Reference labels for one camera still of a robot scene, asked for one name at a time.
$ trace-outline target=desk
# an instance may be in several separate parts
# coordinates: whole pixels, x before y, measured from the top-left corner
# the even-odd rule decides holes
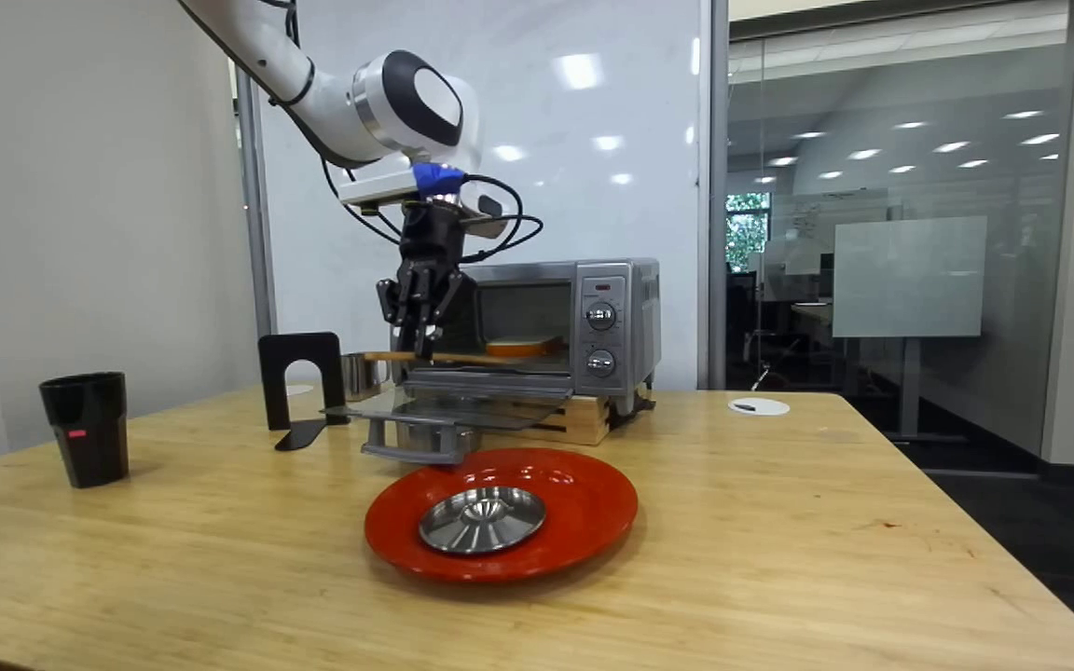
[[[253,391],[132,419],[136,478],[0,457],[0,660],[35,665],[1074,665],[1074,615],[834,395],[783,419],[659,395],[598,457],[640,513],[506,593],[363,545],[400,472],[332,423],[271,452]]]

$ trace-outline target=robotic arm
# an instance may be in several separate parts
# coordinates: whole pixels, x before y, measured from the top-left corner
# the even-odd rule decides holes
[[[389,152],[410,161],[407,172],[342,181],[342,199],[377,208],[404,204],[400,273],[384,279],[382,308],[392,345],[430,360],[441,319],[458,298],[464,238],[501,236],[501,204],[464,208],[451,195],[469,175],[448,166],[458,150],[474,150],[469,89],[458,89],[414,53],[389,53],[363,65],[346,86],[322,69],[286,34],[296,0],[180,0],[197,26],[300,124],[311,144],[338,166],[363,166]]]

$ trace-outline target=black mug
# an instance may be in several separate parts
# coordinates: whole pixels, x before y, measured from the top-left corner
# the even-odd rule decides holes
[[[41,398],[74,489],[126,478],[122,371],[56,375]]]

